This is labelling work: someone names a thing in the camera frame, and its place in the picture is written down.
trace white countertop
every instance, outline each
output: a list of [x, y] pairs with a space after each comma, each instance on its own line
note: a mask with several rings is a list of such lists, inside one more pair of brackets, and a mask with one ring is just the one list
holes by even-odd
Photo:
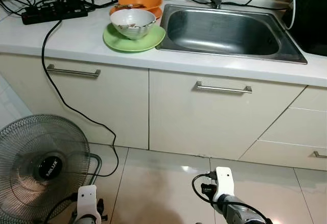
[[[194, 5], [183, 0], [166, 3]], [[327, 87], [327, 57], [305, 52], [302, 53], [308, 61], [307, 65], [160, 51], [155, 48], [133, 54], [115, 52], [102, 39], [103, 31], [109, 24], [108, 12], [108, 8], [99, 9], [91, 12], [88, 17], [64, 20], [48, 40], [45, 55], [87, 62]], [[54, 24], [55, 22], [46, 22], [26, 26], [18, 17], [9, 16], [3, 19], [0, 21], [0, 53], [40, 56], [43, 39]]]

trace sink basin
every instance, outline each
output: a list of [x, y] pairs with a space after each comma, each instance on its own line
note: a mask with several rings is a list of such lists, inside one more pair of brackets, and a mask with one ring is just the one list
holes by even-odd
[[307, 64], [272, 14], [166, 5], [157, 49]]

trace fan grill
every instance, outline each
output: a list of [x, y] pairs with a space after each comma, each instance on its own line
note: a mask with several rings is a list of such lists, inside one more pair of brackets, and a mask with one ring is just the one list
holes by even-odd
[[0, 222], [44, 220], [57, 202], [78, 191], [88, 168], [86, 137], [69, 120], [33, 115], [8, 125], [0, 132]]

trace drawer handle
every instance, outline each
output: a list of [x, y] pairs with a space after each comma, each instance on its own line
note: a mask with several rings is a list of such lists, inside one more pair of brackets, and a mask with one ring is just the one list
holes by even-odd
[[313, 152], [316, 156], [316, 158], [324, 158], [324, 159], [327, 159], [327, 156], [326, 155], [320, 155], [318, 151], [314, 151]]
[[58, 73], [68, 73], [68, 74], [75, 74], [75, 75], [80, 75], [84, 77], [89, 77], [89, 78], [97, 78], [99, 77], [101, 70], [97, 69], [95, 72], [82, 72], [82, 71], [74, 71], [74, 70], [66, 70], [66, 69], [57, 69], [55, 68], [55, 65], [50, 64], [46, 70], [48, 72], [58, 72]]
[[222, 87], [203, 86], [201, 81], [196, 82], [196, 88], [200, 90], [218, 90], [218, 91], [227, 91], [227, 92], [236, 92], [236, 93], [252, 93], [251, 86], [245, 86], [243, 90], [239, 90], [239, 89], [229, 89], [229, 88], [222, 88]]

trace cabinet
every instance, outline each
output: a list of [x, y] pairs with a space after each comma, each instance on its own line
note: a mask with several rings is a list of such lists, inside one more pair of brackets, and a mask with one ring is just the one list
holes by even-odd
[[[147, 69], [46, 59], [46, 66], [49, 64], [56, 69], [90, 73], [101, 70], [97, 78], [62, 73], [51, 73], [51, 77], [69, 105], [115, 131], [116, 145], [148, 148]], [[106, 129], [64, 107], [46, 79], [40, 57], [1, 54], [0, 72], [32, 113], [66, 117], [89, 141], [112, 143], [113, 135]]]
[[327, 170], [326, 158], [316, 157], [315, 151], [319, 155], [327, 155], [327, 148], [258, 140], [240, 160]]
[[149, 81], [151, 150], [234, 160], [304, 89], [156, 70]]
[[308, 86], [241, 160], [327, 170], [327, 88]]

